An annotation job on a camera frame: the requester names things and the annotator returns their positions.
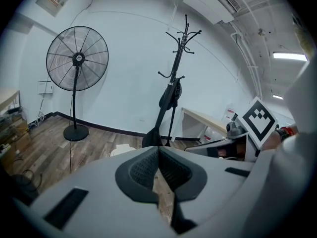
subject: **wooden table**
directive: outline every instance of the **wooden table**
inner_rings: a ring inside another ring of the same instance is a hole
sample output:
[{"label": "wooden table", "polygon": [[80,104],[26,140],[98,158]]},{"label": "wooden table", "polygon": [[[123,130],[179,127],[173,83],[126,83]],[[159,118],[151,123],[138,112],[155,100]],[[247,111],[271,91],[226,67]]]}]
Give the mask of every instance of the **wooden table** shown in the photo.
[{"label": "wooden table", "polygon": [[0,111],[5,109],[14,101],[15,97],[18,95],[18,90],[10,88],[0,88]]},{"label": "wooden table", "polygon": [[221,121],[213,118],[212,116],[200,113],[198,111],[182,108],[181,115],[176,123],[176,126],[173,128],[173,131],[171,133],[171,136],[172,136],[171,141],[172,142],[174,142],[174,140],[176,138],[176,134],[180,130],[180,126],[181,126],[182,121],[184,119],[184,114],[191,116],[192,118],[196,119],[197,121],[199,121],[200,123],[205,125],[205,129],[202,131],[202,133],[204,133],[206,131],[207,127],[210,127],[211,129],[217,131],[222,136],[224,136],[224,137],[227,136],[226,125],[224,123],[222,123]]}]

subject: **wristband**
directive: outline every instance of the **wristband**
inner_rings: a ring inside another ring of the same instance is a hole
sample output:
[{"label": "wristband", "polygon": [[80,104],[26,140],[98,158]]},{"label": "wristband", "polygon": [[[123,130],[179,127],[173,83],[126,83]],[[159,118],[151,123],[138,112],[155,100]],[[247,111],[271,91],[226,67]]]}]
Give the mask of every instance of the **wristband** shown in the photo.
[{"label": "wristband", "polygon": [[293,130],[292,130],[289,126],[282,127],[281,129],[286,130],[287,133],[288,133],[290,136],[293,136],[293,135],[294,135]]}]

